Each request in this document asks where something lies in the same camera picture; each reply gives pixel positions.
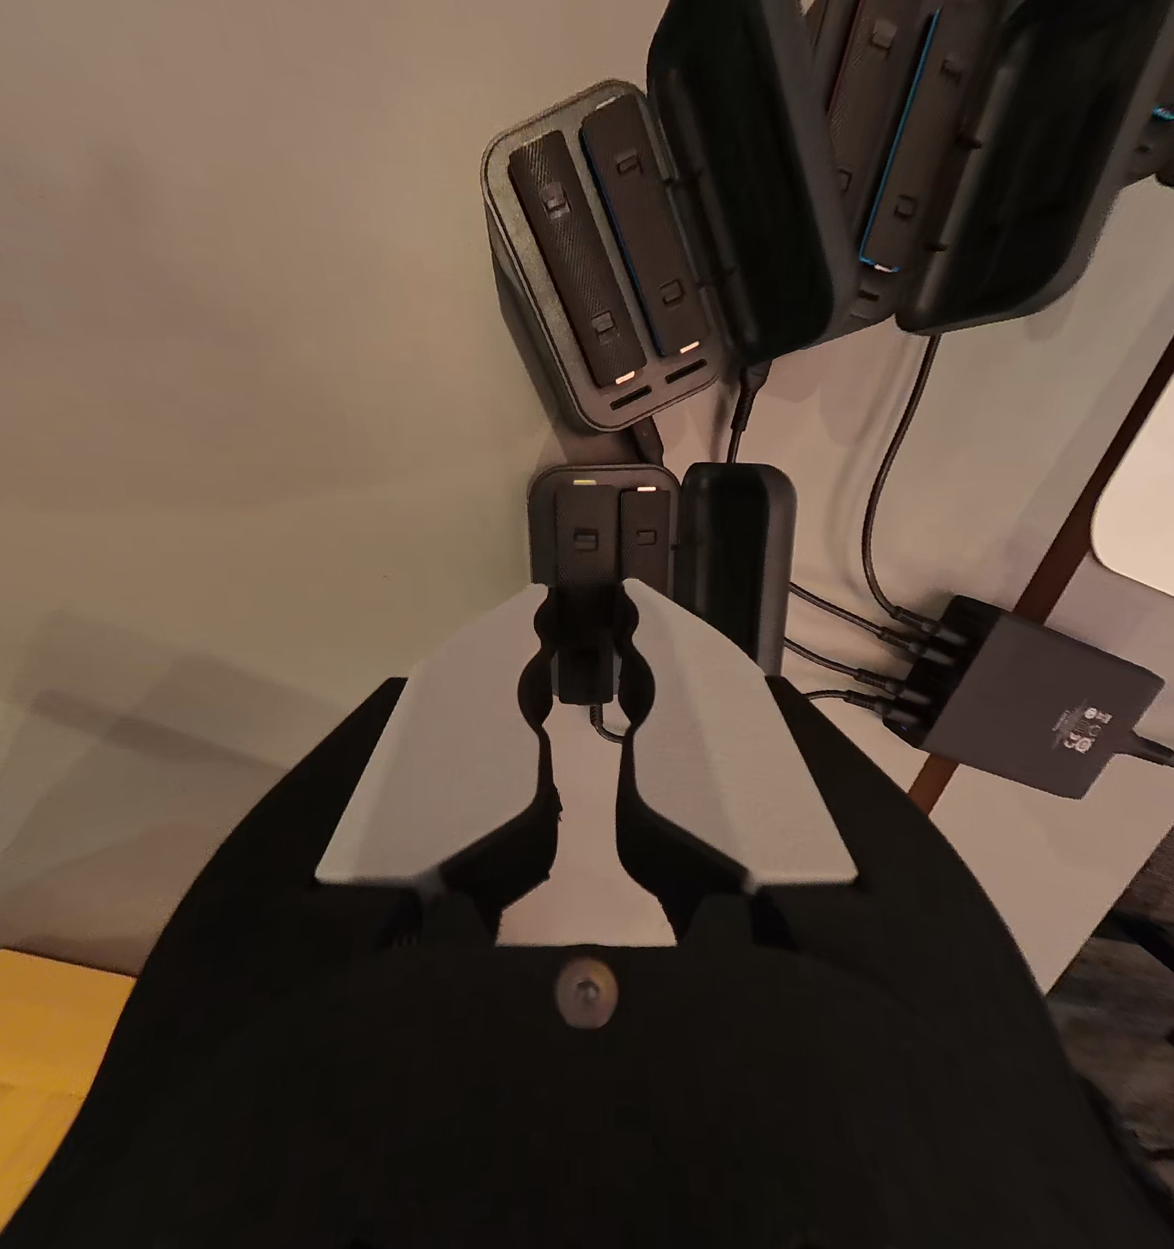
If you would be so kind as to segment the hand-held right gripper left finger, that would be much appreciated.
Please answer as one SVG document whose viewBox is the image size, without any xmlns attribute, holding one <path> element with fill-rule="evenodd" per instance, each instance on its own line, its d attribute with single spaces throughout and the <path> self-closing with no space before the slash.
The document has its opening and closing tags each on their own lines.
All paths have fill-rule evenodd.
<svg viewBox="0 0 1174 1249">
<path fill-rule="evenodd" d="M 550 588 L 531 584 L 415 665 L 315 883 L 462 895 L 498 923 L 547 881 L 562 817 L 545 729 L 553 625 Z"/>
</svg>

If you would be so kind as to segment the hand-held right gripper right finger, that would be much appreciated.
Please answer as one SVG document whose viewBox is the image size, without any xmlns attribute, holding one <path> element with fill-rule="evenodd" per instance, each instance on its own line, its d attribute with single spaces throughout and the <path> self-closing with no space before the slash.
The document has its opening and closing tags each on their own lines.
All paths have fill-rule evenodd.
<svg viewBox="0 0 1174 1249">
<path fill-rule="evenodd" d="M 614 644 L 628 719 L 614 841 L 669 926 L 706 897 L 856 881 L 769 679 L 737 644 L 632 578 Z"/>
</svg>

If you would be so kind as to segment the yellow plastic bin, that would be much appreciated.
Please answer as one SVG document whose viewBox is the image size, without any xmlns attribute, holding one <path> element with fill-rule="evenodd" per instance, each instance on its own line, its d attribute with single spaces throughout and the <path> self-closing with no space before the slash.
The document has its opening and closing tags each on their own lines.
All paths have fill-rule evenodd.
<svg viewBox="0 0 1174 1249">
<path fill-rule="evenodd" d="M 134 984 L 0 950 L 0 1186 L 29 1186 L 62 1143 Z"/>
</svg>

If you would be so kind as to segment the black battery with orange edge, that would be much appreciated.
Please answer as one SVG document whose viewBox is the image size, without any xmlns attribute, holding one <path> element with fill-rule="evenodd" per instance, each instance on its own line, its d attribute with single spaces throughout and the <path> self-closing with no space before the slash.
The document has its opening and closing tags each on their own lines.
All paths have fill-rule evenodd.
<svg viewBox="0 0 1174 1249">
<path fill-rule="evenodd" d="M 827 3 L 826 118 L 842 208 L 858 213 L 916 51 L 921 5 Z"/>
<path fill-rule="evenodd" d="M 507 173 L 593 383 L 634 382 L 645 352 L 563 133 L 514 149 Z"/>
</svg>

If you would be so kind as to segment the black power adapter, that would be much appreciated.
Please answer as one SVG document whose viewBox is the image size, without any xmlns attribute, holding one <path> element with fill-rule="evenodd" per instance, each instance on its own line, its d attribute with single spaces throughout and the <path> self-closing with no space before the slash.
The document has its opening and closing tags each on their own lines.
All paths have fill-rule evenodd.
<svg viewBox="0 0 1174 1249">
<path fill-rule="evenodd" d="M 1157 702 L 1164 680 L 997 605 L 956 596 L 881 713 L 907 745 L 1080 800 Z"/>
</svg>

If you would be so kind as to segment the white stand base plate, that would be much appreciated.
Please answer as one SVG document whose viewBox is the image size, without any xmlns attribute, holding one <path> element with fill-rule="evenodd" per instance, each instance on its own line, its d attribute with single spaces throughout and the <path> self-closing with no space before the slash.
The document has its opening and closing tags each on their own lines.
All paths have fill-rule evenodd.
<svg viewBox="0 0 1174 1249">
<path fill-rule="evenodd" d="M 1094 507 L 1091 549 L 1106 570 L 1174 599 L 1174 374 Z"/>
</svg>

